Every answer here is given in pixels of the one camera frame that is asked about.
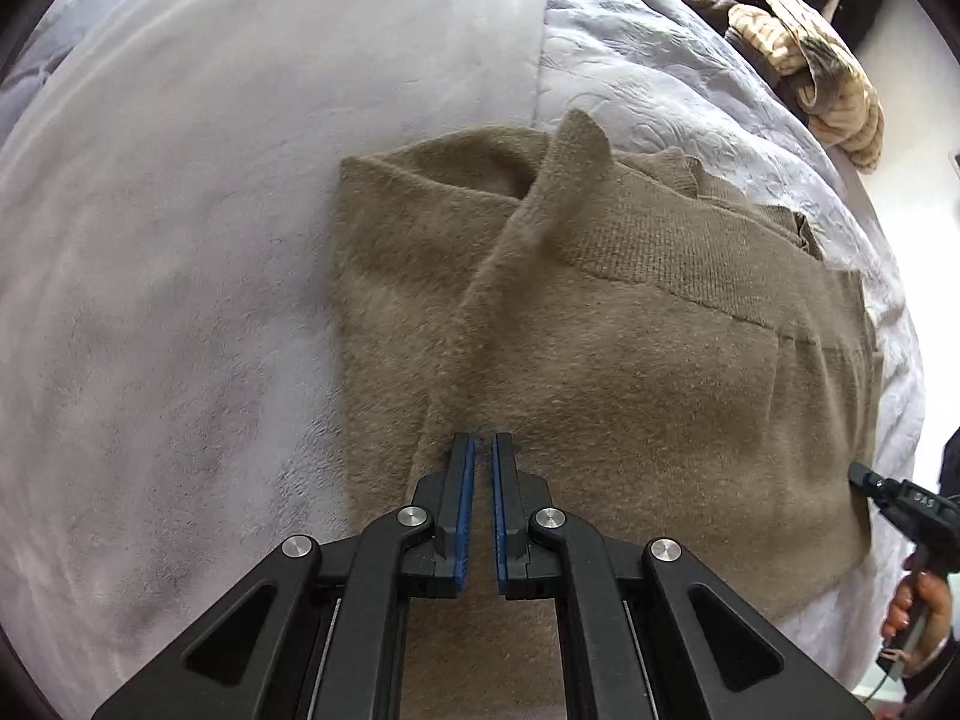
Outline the person's right hand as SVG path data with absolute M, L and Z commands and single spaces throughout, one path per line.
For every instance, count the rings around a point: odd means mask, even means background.
M 947 650 L 952 640 L 952 590 L 934 570 L 928 551 L 908 557 L 907 577 L 896 587 L 880 635 L 900 676 L 916 676 Z

